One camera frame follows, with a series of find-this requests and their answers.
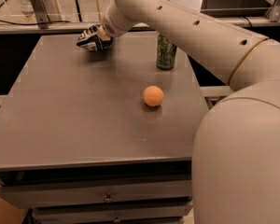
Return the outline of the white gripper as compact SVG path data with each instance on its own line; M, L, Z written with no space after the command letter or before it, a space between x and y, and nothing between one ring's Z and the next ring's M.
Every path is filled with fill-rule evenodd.
M98 27L97 35L101 42L110 42L112 37L123 36L137 23L138 20L128 8L111 4L105 10L102 26Z

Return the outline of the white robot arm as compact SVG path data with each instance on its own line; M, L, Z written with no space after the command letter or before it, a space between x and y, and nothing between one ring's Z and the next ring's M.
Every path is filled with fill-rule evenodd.
M139 22L232 90L195 135L195 224L280 224L280 43L168 0L112 0L103 27Z

